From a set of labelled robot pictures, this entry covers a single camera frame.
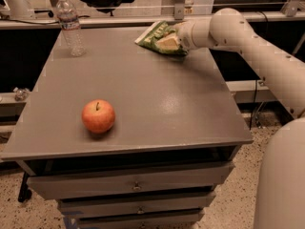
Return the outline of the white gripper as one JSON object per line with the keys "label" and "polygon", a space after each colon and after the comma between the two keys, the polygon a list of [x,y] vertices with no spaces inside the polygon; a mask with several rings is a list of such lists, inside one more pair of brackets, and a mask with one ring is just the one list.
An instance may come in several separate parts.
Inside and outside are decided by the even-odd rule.
{"label": "white gripper", "polygon": [[161,50],[175,51],[179,49],[179,43],[185,50],[193,50],[195,44],[193,42],[193,22],[186,21],[173,25],[176,30],[156,42],[156,46]]}

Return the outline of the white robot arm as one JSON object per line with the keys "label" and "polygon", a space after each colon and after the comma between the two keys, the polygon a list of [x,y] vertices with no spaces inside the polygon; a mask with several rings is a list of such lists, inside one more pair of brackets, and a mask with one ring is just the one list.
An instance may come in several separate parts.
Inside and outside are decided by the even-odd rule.
{"label": "white robot arm", "polygon": [[159,44],[238,53],[292,115],[262,158],[254,229],[305,229],[305,63],[257,35],[234,9],[176,24]]}

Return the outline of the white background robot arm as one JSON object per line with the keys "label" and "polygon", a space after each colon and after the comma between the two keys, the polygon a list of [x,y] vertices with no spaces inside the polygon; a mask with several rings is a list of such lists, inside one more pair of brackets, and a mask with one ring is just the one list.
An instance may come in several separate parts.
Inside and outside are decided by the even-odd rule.
{"label": "white background robot arm", "polygon": [[33,19],[35,17],[31,0],[6,0],[11,19]]}

